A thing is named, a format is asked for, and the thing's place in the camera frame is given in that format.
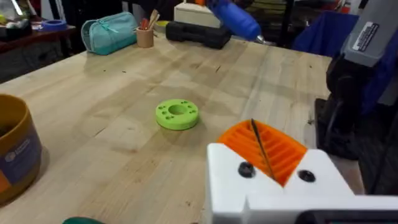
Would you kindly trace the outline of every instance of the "green disc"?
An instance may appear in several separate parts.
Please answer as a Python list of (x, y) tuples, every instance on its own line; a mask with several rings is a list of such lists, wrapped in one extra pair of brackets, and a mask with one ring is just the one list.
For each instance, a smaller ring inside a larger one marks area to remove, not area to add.
[(185, 130), (194, 127), (199, 119), (199, 110), (188, 100), (166, 100), (156, 107), (156, 121), (164, 128)]

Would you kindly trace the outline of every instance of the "yellow container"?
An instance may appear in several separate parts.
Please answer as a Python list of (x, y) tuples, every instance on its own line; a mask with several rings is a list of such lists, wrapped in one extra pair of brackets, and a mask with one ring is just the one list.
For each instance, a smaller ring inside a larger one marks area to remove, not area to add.
[(26, 103), (0, 94), (0, 203), (21, 194), (34, 181), (41, 152)]

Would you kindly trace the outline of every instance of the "blue fabric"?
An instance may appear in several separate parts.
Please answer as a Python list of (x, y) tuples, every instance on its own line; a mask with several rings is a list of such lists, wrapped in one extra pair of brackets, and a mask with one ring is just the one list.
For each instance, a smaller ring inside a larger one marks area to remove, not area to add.
[[(293, 49), (302, 52), (333, 57), (343, 47), (344, 41), (353, 30), (358, 16), (327, 11), (294, 41)], [(364, 87), (362, 112), (368, 113), (376, 105), (394, 74), (398, 51), (398, 32), (390, 41), (376, 72)]]

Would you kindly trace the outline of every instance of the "white box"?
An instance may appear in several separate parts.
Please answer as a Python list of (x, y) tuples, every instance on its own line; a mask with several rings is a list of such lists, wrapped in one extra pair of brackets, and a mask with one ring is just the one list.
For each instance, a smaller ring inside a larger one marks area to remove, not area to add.
[(220, 28), (221, 22), (205, 6), (181, 3), (174, 7), (174, 21), (213, 28)]

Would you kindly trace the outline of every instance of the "pencil holder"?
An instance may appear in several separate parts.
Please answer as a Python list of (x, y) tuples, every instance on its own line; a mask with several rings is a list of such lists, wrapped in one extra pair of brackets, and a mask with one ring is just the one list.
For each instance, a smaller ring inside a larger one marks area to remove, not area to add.
[(137, 29), (137, 44), (142, 48), (149, 48), (154, 46), (154, 30)]

